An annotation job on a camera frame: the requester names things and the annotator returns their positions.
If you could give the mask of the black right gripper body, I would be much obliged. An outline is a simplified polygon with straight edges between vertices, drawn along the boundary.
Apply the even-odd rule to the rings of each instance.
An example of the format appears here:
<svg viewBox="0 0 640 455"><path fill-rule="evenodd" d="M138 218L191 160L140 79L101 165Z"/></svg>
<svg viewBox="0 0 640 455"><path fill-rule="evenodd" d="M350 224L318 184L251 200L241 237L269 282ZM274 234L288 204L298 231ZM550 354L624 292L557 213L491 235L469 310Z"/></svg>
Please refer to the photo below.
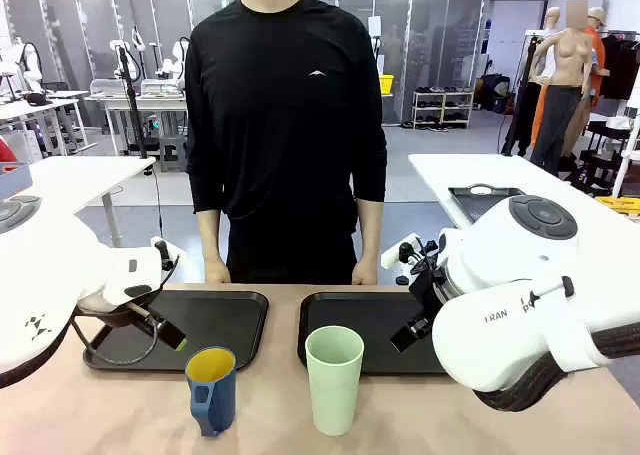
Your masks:
<svg viewBox="0 0 640 455"><path fill-rule="evenodd" d="M420 317L432 324L448 301L440 282L443 278L431 269L420 272L409 285L409 292L421 305Z"/></svg>

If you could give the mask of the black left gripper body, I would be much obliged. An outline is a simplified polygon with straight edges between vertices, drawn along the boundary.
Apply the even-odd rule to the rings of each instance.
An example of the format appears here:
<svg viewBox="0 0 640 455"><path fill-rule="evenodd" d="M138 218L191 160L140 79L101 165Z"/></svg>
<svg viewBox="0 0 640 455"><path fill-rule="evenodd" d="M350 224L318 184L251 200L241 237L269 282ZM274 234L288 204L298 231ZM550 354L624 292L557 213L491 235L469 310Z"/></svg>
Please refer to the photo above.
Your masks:
<svg viewBox="0 0 640 455"><path fill-rule="evenodd" d="M162 324L165 318L151 307L151 304L162 293L162 289L151 291L140 297L131 299L118 306L111 312L99 312L87 308L77 308L77 315L81 317L97 318L111 328L122 328L135 325L143 330L143 324Z"/></svg>

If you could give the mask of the person's left hand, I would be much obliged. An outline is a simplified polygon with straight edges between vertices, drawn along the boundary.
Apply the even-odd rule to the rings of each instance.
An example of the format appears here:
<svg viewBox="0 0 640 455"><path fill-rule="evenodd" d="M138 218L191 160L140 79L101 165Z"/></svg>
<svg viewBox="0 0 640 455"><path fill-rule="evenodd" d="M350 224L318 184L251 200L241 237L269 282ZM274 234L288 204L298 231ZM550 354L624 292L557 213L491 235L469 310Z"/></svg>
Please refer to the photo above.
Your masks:
<svg viewBox="0 0 640 455"><path fill-rule="evenodd" d="M375 259L359 260L352 271L353 285L377 285L378 284L378 268Z"/></svg>

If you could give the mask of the person's right hand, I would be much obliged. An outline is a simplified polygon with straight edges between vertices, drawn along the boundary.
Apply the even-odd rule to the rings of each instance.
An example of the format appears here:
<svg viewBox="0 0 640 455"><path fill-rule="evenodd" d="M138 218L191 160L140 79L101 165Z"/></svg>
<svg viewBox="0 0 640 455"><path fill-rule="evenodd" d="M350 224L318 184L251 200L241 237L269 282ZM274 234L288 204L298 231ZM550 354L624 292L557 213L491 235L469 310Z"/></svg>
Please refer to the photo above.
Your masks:
<svg viewBox="0 0 640 455"><path fill-rule="evenodd" d="M231 282L230 272L219 257L204 260L205 281L207 284L226 284Z"/></svg>

